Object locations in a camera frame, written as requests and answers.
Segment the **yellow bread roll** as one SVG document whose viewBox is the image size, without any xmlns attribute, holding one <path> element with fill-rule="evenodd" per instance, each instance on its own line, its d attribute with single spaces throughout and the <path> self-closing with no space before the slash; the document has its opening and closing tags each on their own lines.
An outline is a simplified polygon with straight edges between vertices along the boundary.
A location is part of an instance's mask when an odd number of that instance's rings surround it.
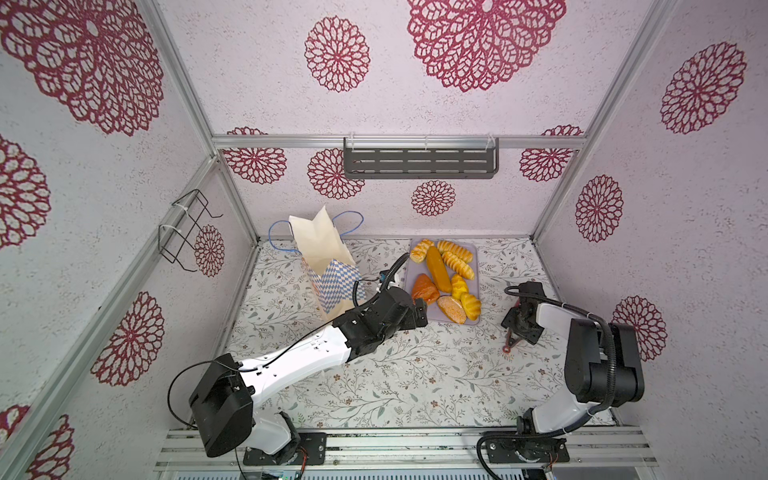
<svg viewBox="0 0 768 480">
<path fill-rule="evenodd" d="M 482 313 L 482 302 L 471 293 L 463 293 L 460 302 L 466 317 L 470 321 L 476 321 Z"/>
</svg>

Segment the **checkered paper bakery bag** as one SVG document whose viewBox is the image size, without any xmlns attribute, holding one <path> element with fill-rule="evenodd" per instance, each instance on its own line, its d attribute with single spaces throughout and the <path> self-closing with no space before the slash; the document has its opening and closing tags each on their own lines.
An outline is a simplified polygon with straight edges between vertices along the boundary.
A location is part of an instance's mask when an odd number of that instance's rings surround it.
<svg viewBox="0 0 768 480">
<path fill-rule="evenodd" d="M 359 222 L 351 230 L 340 233 L 334 221 L 345 214 L 357 215 Z M 300 256 L 303 271 L 327 320 L 353 308 L 358 299 L 352 290 L 362 276 L 343 237 L 363 223 L 364 216 L 358 211 L 347 210 L 331 217 L 323 206 L 312 219 L 290 216 L 268 228 L 267 240 L 273 249 Z M 282 224 L 290 230 L 293 247 L 278 247 L 273 241 L 273 230 Z"/>
</svg>

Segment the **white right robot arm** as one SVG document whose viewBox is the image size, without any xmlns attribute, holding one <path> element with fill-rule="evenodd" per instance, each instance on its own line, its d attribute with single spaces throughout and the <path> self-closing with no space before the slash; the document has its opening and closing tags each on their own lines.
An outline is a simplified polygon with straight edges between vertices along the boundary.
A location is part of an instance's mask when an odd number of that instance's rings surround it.
<svg viewBox="0 0 768 480">
<path fill-rule="evenodd" d="M 528 409 L 512 430 L 486 432 L 476 442 L 476 456 L 492 479 L 491 460 L 542 463 L 544 477 L 570 460 L 566 436 L 598 413 L 642 399 L 645 380 L 633 326 L 610 323 L 599 315 L 545 295 L 540 282 L 508 286 L 518 299 L 502 325 L 513 342 L 538 342 L 546 330 L 566 340 L 564 386 L 545 403 Z"/>
</svg>

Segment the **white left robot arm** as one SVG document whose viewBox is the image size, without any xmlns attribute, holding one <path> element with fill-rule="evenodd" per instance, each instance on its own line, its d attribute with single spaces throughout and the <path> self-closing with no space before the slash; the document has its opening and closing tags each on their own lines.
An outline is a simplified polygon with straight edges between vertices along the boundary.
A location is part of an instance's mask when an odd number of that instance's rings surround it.
<svg viewBox="0 0 768 480">
<path fill-rule="evenodd" d="M 427 305 L 393 286 L 408 261 L 401 255 L 380 275 L 377 292 L 290 346 L 253 359 L 237 361 L 229 353 L 204 361 L 206 371 L 192 391 L 191 427 L 205 454 L 217 458 L 249 448 L 275 465 L 302 452 L 301 436 L 285 412 L 259 410 L 273 394 L 318 372 L 374 353 L 401 330 L 427 325 Z"/>
</svg>

